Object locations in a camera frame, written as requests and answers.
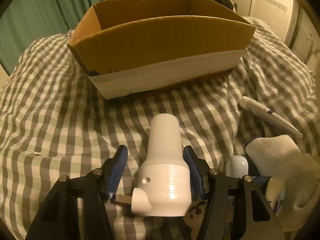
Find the white knitted glove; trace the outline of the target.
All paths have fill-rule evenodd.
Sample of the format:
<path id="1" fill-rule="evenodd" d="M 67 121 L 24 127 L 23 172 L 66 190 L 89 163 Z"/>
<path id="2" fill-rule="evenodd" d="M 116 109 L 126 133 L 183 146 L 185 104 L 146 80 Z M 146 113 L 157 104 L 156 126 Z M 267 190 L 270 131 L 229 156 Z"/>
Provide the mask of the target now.
<path id="1" fill-rule="evenodd" d="M 254 138 L 245 151 L 262 176 L 280 177 L 286 182 L 278 216 L 282 230 L 301 229 L 319 199 L 319 165 L 286 134 Z"/>

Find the white plastic bottle-shaped part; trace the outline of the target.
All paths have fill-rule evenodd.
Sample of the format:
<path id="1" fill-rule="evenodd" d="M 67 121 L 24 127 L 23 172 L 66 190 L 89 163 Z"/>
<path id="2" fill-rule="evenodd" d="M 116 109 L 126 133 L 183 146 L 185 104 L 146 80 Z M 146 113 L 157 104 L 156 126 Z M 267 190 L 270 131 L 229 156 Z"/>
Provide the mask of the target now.
<path id="1" fill-rule="evenodd" d="M 139 216 L 183 217 L 190 205 L 190 171 L 183 159 L 178 119 L 159 114 L 150 123 L 147 155 L 133 189 L 131 212 Z"/>

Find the small white round bottle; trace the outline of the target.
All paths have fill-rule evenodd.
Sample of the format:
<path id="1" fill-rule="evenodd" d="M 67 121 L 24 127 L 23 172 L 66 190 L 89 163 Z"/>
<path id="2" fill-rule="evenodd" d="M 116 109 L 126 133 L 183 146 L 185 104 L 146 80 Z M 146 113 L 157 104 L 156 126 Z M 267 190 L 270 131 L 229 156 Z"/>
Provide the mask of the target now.
<path id="1" fill-rule="evenodd" d="M 242 155 L 230 157 L 225 164 L 225 175 L 231 178 L 242 178 L 249 174 L 248 161 Z"/>

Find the grey white checkered blanket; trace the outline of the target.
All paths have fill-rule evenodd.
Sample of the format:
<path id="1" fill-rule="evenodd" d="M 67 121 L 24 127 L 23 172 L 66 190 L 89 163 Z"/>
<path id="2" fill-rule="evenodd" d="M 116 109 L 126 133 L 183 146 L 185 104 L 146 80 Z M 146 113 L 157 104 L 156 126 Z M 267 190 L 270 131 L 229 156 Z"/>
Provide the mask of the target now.
<path id="1" fill-rule="evenodd" d="M 15 238 L 26 237 L 59 176 L 88 174 L 119 145 L 129 158 L 118 191 L 130 194 L 150 121 L 160 113 L 178 118 L 184 145 L 223 168 L 253 137 L 279 134 L 239 106 L 248 96 L 298 128 L 299 149 L 318 158 L 315 75 L 263 21 L 248 21 L 254 36 L 230 74 L 116 103 L 104 99 L 72 57 L 69 33 L 33 42 L 1 88 L 1 219 Z"/>

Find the white cream tube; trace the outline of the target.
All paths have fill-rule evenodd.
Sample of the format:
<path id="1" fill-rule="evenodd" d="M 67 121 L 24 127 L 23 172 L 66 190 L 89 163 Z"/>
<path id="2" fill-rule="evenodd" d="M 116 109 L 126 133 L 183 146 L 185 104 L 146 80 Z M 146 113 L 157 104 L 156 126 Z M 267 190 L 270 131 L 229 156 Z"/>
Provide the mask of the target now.
<path id="1" fill-rule="evenodd" d="M 296 129 L 295 126 L 293 126 L 293 124 L 282 118 L 272 109 L 257 102 L 256 100 L 247 96 L 243 96 L 240 99 L 240 106 L 246 111 L 252 113 L 254 116 L 259 117 L 263 121 L 277 126 L 278 128 L 282 128 L 284 131 L 293 135 L 295 138 L 299 140 L 303 139 L 302 133 L 300 133 L 300 131 Z"/>

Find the open cardboard box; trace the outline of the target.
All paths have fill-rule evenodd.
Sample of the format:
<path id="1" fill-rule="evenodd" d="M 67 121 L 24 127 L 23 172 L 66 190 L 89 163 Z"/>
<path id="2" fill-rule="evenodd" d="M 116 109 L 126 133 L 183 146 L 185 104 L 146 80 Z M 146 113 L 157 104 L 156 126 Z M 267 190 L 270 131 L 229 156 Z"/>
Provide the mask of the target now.
<path id="1" fill-rule="evenodd" d="M 110 100 L 233 69 L 254 32 L 212 0 L 104 0 L 84 14 L 68 48 Z"/>

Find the green curtain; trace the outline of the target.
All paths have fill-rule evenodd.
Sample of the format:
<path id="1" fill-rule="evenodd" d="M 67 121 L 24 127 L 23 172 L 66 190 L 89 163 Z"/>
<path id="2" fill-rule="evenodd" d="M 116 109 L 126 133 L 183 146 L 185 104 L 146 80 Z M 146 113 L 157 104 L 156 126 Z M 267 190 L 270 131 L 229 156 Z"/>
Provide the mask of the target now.
<path id="1" fill-rule="evenodd" d="M 33 41 L 74 29 L 99 1 L 102 0 L 13 0 L 1 16 L 4 71 L 14 71 L 19 57 Z"/>

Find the white sliding wardrobe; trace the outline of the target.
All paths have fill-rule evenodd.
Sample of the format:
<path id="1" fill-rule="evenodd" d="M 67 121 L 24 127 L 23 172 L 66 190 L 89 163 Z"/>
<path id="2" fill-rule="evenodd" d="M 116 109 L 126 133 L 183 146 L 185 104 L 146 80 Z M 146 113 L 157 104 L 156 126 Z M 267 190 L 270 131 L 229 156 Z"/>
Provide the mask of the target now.
<path id="1" fill-rule="evenodd" d="M 299 17 L 296 0 L 232 0 L 237 13 L 266 23 L 287 46 L 295 34 Z"/>

